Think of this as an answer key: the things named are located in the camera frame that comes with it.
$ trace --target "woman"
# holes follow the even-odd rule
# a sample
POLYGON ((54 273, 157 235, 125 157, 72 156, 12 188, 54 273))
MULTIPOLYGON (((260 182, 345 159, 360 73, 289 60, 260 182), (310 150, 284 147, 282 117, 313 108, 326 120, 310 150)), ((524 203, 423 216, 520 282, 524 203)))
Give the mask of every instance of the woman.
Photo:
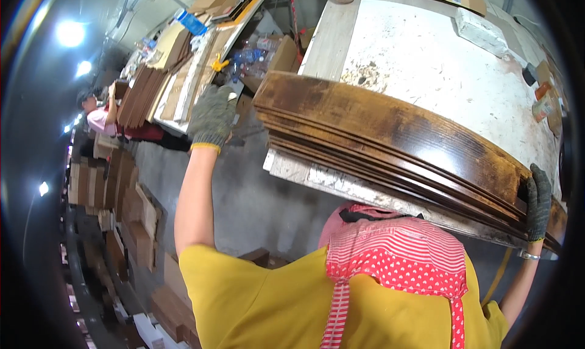
POLYGON ((176 151, 189 150, 191 144, 187 140, 173 136, 157 124, 145 121, 142 126, 137 128, 123 128, 120 126, 116 120, 119 105, 114 99, 116 82, 110 85, 108 93, 108 102, 105 106, 98 102, 90 89, 81 90, 77 94, 77 106, 85 111, 87 123, 91 129, 110 137, 118 137, 121 140, 123 135, 128 140, 136 142, 148 141, 176 151))
POLYGON ((348 204, 317 251, 267 270, 218 252, 211 176, 229 137, 235 94, 208 91, 175 215, 175 245, 203 348, 495 348, 528 296, 542 250, 551 186, 532 165, 529 247, 500 304, 481 307, 463 245, 422 219, 348 204))

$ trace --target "wristwatch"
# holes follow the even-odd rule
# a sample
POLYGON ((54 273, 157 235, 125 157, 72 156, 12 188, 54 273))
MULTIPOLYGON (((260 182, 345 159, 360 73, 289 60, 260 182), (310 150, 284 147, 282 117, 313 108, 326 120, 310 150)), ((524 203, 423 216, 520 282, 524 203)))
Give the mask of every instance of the wristwatch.
POLYGON ((526 260, 539 260, 540 259, 540 256, 529 254, 525 250, 522 250, 522 253, 520 253, 520 257, 523 259, 526 259, 526 260))

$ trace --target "yellow clamp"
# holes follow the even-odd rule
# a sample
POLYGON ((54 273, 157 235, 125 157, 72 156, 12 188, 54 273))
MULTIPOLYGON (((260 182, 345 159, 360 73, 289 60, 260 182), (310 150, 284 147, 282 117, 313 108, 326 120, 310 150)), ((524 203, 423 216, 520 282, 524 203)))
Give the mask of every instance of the yellow clamp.
POLYGON ((214 71, 219 72, 219 71, 222 70, 222 68, 224 68, 225 66, 229 65, 229 60, 226 59, 222 63, 220 63, 219 62, 219 59, 221 58, 221 55, 218 53, 217 56, 218 56, 218 58, 216 60, 214 60, 213 63, 211 63, 211 68, 214 71))

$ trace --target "work glove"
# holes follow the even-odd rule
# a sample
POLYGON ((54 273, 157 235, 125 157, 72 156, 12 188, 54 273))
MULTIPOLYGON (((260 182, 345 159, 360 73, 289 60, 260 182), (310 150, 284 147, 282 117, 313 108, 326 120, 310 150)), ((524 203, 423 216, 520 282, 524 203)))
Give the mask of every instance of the work glove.
POLYGON ((545 238, 546 225, 551 213, 551 183, 536 164, 530 165, 532 177, 528 179, 528 211, 526 227, 528 242, 536 243, 545 238))
POLYGON ((236 116, 238 97, 229 86, 209 85, 193 106, 186 132, 193 140, 191 150, 212 147, 219 151, 229 137, 236 116))

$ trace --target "striped fabric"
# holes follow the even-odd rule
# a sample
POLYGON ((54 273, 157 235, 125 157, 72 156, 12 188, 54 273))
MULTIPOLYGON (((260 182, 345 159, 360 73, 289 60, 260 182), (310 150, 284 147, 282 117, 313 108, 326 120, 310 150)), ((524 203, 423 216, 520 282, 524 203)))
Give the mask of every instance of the striped fabric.
POLYGON ((342 223, 331 234, 327 276, 335 282, 329 319, 321 348, 338 348, 349 308, 349 279, 368 274, 381 286, 412 294, 449 299, 452 348, 464 346, 463 306, 467 292, 465 255, 457 239, 427 221, 353 205, 361 212, 387 220, 342 223))

